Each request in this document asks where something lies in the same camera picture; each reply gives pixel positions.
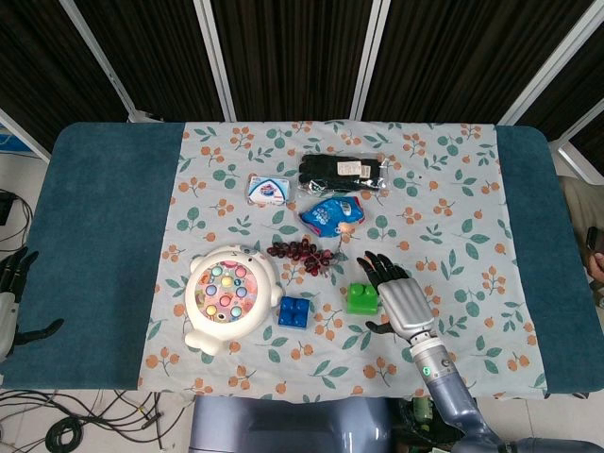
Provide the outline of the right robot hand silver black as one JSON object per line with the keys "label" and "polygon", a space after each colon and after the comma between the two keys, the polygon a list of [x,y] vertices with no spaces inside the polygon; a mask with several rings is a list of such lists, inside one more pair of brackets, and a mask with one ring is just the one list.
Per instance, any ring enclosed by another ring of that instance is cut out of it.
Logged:
{"label": "right robot hand silver black", "polygon": [[366,251],[357,263],[367,275],[381,299],[389,321],[365,326],[375,334],[393,333],[410,345],[429,340],[433,335],[434,317],[417,281],[383,254]]}

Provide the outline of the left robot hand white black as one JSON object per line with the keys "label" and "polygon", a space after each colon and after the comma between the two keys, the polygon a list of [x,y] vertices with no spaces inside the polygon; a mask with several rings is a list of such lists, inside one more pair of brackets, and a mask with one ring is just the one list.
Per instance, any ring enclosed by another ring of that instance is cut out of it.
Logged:
{"label": "left robot hand white black", "polygon": [[25,246],[1,260],[1,362],[13,353],[16,346],[46,339],[64,324],[64,320],[59,318],[42,329],[19,330],[17,320],[27,274],[38,256],[38,251],[29,253]]}

